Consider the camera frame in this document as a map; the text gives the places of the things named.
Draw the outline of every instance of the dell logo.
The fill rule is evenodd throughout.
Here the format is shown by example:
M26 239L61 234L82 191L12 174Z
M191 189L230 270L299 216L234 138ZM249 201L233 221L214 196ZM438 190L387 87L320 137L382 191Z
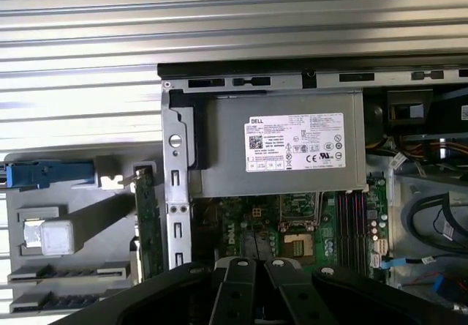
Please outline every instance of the dell logo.
M227 238L228 238L228 241L227 241L228 244L235 244L235 225L234 224L230 224L227 226Z

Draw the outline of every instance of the blue plastic clip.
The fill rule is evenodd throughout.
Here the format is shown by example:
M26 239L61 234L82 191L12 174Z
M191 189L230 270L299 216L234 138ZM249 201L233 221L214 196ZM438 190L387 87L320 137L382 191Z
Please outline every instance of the blue plastic clip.
M54 182L83 180L95 182L92 161L36 160L6 164L7 188L48 188Z
M407 264L406 258L392 259L391 261L383 261L380 264L381 269L389 269L393 266L403 266Z

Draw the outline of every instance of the barcode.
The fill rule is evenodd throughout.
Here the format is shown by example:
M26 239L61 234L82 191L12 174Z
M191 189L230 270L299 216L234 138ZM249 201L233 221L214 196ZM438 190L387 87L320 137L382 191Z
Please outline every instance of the barcode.
M262 136L249 136L249 148L250 149L263 149L263 137Z

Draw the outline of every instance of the white plastic part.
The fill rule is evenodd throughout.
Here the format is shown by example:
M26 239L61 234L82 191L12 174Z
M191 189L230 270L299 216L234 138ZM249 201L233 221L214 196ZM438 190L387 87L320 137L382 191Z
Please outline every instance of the white plastic part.
M67 255L75 253L73 224L69 220L45 221L41 225L43 255Z

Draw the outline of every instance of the black cable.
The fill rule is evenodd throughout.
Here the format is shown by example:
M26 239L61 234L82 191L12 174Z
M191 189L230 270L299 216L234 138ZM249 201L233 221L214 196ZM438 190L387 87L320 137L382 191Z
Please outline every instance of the black cable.
M395 152L391 149L366 149L367 154L372 154L372 155L378 155L380 157L394 157L395 155L398 154L398 152Z
M432 222L432 227L434 228L434 230L435 230L438 234L442 235L442 232L440 232L439 229L436 227L436 222L438 221L438 219L439 219L439 217L440 217L440 213L442 213L442 208L439 210L439 212L437 213L436 218L435 218L434 221Z
M255 249L257 250L257 259L260 260L260 253L258 253L257 234L255 233L253 229L252 231L254 232L254 241L255 241Z
M447 253L447 254L439 254L439 255L433 255L432 258L438 259L438 258L463 258L463 259L468 259L468 255L465 254L458 254L458 253ZM414 259L414 258L407 258L407 263L408 264L424 264L423 259Z
M447 220L447 223L452 226L453 230L468 239L468 231L461 227L461 225L455 220L455 217L452 214L452 209L450 209L450 204L442 205L442 211L444 217Z
M396 150L398 152L401 152L404 154L404 156L410 161L410 162L416 162L419 161L417 158L414 158L411 153L409 153L403 146L403 144L400 141L399 136L393 136L393 142L395 143Z
M444 233L441 232L437 227L436 227L436 222L438 221L439 217L440 217L440 213L442 213L443 211L443 207L439 210L439 212L437 213L437 216L436 218L434 219L434 221L432 222L432 227L434 228L434 230L439 234L439 235L443 235ZM453 237L451 237L451 241L455 244L457 244L458 246L460 246L461 248L463 248L464 250L466 249L466 247L461 244L460 242L456 241Z
M434 195L431 197L422 198L416 203L414 203L407 215L406 223L408 226L408 232L413 237L415 237L419 242L425 245L428 245L430 247L437 248L438 250L444 250L445 252L449 252L449 253L460 253L460 254L468 255L468 250L466 249L465 246L464 248L460 248L460 247L455 248L455 247L447 246L446 244L440 244L440 243L434 242L432 239L426 236L422 236L416 229L415 223L414 223L414 216L418 212L422 212L425 209L429 209L429 208L439 206L439 205L442 205L443 212L446 210L446 206L449 206L450 208L450 199L449 199L448 193L445 193L443 195Z

